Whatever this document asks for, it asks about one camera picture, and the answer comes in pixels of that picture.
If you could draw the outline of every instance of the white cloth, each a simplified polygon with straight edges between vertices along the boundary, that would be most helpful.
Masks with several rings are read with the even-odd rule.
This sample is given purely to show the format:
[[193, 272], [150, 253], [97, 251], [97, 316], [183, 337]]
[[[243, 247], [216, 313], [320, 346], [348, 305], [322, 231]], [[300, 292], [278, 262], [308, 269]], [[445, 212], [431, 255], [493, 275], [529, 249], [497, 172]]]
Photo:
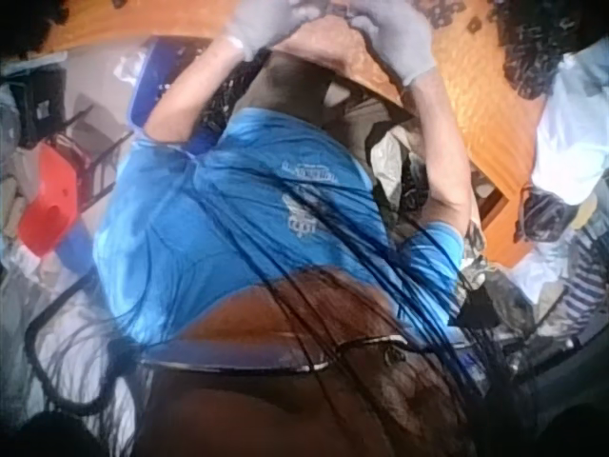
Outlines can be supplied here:
[[538, 188], [579, 205], [609, 168], [609, 38], [565, 55], [537, 130], [531, 176]]
[[537, 244], [515, 267], [505, 272], [534, 305], [539, 303], [541, 289], [546, 283], [567, 275], [569, 245], [574, 236], [575, 232], [568, 228], [555, 243]]
[[384, 194], [393, 209], [400, 206], [402, 198], [402, 147], [407, 145], [406, 132], [396, 126], [370, 151], [370, 163], [374, 176], [383, 186]]

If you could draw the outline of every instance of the black cable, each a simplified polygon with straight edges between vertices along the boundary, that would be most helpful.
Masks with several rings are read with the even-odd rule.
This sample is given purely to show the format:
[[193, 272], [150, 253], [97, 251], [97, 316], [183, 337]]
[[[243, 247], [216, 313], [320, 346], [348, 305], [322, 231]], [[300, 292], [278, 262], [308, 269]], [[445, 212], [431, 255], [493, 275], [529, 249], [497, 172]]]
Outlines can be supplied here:
[[66, 289], [57, 299], [43, 310], [28, 325], [25, 334], [25, 352], [34, 375], [40, 381], [42, 390], [55, 406], [65, 412], [79, 417], [92, 416], [104, 411], [113, 398], [114, 387], [119, 377], [135, 370], [137, 365], [136, 346], [126, 339], [118, 339], [108, 344], [108, 367], [102, 378], [99, 395], [87, 403], [73, 402], [61, 396], [45, 372], [38, 354], [36, 340], [42, 328], [62, 309], [76, 292], [97, 279], [97, 270], [93, 267], [87, 274]]

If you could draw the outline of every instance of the forearm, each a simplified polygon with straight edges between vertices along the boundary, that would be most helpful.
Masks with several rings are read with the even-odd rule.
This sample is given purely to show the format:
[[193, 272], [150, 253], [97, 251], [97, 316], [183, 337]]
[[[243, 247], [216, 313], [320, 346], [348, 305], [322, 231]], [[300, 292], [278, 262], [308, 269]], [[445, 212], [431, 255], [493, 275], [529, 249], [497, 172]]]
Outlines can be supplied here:
[[442, 77], [431, 70], [411, 86], [422, 124], [430, 200], [423, 220], [443, 220], [462, 235], [471, 217], [469, 158]]
[[228, 39], [215, 39], [159, 101], [144, 126], [146, 134], [163, 143], [187, 141], [203, 107], [242, 60], [243, 52]]

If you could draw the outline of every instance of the blue t-shirt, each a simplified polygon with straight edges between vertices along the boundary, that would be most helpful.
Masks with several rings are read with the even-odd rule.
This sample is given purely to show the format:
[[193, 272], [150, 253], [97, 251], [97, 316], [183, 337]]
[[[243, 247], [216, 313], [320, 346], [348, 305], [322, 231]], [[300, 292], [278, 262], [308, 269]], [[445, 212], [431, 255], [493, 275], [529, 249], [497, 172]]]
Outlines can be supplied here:
[[[304, 268], [396, 283], [373, 252], [450, 292], [462, 251], [460, 235], [441, 223], [393, 248], [370, 180], [342, 145], [293, 117], [243, 109], [203, 156], [137, 140], [119, 169], [94, 258], [112, 313], [137, 341], [152, 343], [236, 292]], [[447, 323], [446, 306], [420, 281], [405, 290]]]

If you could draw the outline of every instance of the glove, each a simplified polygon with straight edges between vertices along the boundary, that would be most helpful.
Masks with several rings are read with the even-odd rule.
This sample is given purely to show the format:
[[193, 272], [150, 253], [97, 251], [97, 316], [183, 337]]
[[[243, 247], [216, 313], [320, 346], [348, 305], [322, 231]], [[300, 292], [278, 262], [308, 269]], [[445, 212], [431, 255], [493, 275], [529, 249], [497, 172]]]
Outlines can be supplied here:
[[242, 0], [225, 34], [246, 61], [284, 41], [306, 22], [325, 15], [329, 0]]
[[431, 27], [408, 0], [351, 0], [347, 21], [405, 87], [436, 67]]

